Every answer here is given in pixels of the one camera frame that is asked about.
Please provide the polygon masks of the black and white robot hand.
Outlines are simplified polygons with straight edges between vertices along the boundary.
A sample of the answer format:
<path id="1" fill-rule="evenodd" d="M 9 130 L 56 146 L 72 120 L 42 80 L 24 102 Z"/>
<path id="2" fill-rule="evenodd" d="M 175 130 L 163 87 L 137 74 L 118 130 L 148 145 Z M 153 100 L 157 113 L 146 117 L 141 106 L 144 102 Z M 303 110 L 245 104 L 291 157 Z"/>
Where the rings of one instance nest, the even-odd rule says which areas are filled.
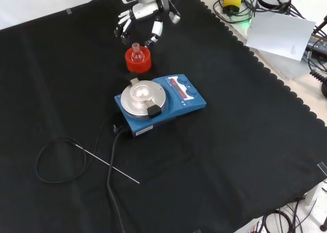
<path id="1" fill-rule="evenodd" d="M 129 30 L 134 22 L 154 18 L 154 23 L 150 38 L 145 41 L 144 47 L 149 48 L 154 45 L 161 37 L 164 24 L 161 16 L 165 13 L 163 1 L 156 0 L 148 4 L 137 3 L 132 9 L 122 12 L 120 19 L 114 30 L 116 37 L 121 37 L 122 43 L 126 44 L 129 39 Z"/>

